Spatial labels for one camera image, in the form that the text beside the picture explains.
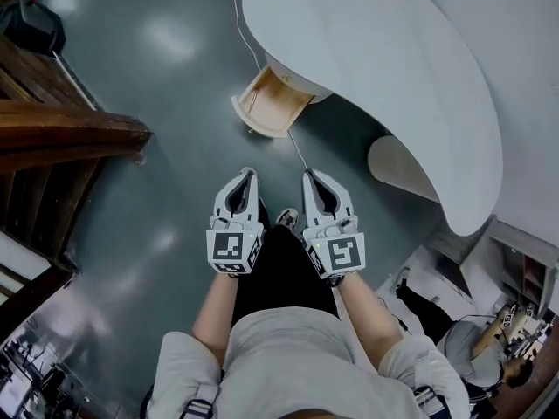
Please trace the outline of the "white curved desk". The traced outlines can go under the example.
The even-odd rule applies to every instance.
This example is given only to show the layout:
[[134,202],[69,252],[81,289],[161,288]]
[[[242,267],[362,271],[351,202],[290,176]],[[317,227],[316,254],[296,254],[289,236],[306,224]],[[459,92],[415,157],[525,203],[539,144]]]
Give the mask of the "white curved desk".
[[242,0],[242,9],[285,84],[336,94],[387,129],[368,155],[378,181],[439,203],[457,235],[483,226],[503,174],[497,113],[477,61],[431,0]]

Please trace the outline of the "large ribbed cream drawer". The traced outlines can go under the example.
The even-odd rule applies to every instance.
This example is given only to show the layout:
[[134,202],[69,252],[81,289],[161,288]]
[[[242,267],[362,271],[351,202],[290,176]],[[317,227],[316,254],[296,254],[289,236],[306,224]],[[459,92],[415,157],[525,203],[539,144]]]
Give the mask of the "large ribbed cream drawer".
[[231,103],[252,131],[273,139],[288,136],[312,98],[285,84],[267,65],[239,96],[231,97]]

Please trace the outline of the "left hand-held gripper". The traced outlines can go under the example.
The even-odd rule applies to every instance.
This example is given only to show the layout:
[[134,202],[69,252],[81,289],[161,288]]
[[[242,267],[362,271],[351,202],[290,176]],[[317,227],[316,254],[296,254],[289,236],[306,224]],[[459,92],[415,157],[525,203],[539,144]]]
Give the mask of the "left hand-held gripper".
[[230,276],[252,272],[263,244],[264,226],[258,220],[259,178],[242,168],[218,193],[210,228],[206,231],[207,259],[218,273]]

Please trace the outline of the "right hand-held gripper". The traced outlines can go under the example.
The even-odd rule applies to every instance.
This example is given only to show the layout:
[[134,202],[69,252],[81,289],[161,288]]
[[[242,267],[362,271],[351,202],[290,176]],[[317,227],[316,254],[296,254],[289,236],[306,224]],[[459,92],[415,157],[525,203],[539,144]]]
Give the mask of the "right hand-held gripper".
[[302,195],[309,227],[302,236],[319,277],[339,278],[363,269],[365,243],[358,219],[332,221],[353,214],[349,192],[330,175],[310,169],[302,176]]

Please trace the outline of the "person's left forearm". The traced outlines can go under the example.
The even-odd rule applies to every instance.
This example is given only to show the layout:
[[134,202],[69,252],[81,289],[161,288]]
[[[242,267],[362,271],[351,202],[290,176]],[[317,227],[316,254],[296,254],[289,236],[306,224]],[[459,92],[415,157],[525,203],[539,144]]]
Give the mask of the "person's left forearm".
[[237,290],[237,279],[217,274],[192,327],[192,336],[209,349],[220,366],[228,348]]

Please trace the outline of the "person's white t-shirt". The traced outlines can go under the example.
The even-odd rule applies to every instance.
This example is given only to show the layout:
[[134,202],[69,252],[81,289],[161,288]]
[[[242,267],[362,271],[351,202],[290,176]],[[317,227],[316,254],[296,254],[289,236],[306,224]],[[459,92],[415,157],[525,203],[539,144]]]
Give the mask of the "person's white t-shirt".
[[463,382],[433,342],[407,336],[375,373],[356,364],[343,324],[323,311],[287,307],[245,316],[224,364],[185,333],[163,337],[148,419],[186,419],[204,401],[214,419],[280,419],[322,410],[351,419],[428,419],[416,397],[430,388],[451,419],[469,419]]

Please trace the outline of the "dark grey bag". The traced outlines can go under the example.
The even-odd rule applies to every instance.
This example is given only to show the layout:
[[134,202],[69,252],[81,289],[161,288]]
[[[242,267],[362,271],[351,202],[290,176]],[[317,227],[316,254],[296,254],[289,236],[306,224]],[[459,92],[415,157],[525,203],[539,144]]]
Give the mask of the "dark grey bag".
[[0,35],[49,57],[60,54],[66,43],[60,17],[34,0],[10,0],[0,7]]

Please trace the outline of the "dark brown wooden furniture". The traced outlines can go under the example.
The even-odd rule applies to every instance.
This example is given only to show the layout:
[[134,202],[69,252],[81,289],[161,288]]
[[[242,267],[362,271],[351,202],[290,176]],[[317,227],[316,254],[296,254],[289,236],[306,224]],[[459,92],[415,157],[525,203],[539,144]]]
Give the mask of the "dark brown wooden furniture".
[[107,160],[137,157],[151,132],[134,117],[92,109],[54,58],[0,36],[0,233],[47,261],[36,277],[0,284],[6,341],[72,279],[66,247]]

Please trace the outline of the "person's black trousers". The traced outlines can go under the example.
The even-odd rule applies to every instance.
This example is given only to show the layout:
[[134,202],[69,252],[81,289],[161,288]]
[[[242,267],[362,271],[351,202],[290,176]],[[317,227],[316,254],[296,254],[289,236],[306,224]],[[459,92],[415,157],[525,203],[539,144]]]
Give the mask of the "person's black trousers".
[[263,310],[303,307],[339,316],[334,294],[320,279],[302,242],[283,225],[272,225],[263,203],[263,245],[252,272],[238,279],[232,323]]

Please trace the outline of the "person's right forearm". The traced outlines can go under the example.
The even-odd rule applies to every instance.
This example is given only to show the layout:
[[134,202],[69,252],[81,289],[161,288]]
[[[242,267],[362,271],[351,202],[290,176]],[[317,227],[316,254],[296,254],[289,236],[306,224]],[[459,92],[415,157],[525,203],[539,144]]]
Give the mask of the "person's right forearm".
[[403,339],[398,323],[358,273],[338,285],[357,339],[375,369],[383,357]]

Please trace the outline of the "person's grey sneaker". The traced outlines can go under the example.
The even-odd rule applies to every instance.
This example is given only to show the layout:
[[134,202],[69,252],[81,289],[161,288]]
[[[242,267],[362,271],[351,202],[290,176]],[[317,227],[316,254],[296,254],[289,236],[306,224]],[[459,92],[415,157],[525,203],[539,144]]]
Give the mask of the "person's grey sneaker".
[[277,217],[275,224],[277,226],[284,226],[289,230],[294,230],[298,223],[299,213],[295,208],[286,208]]

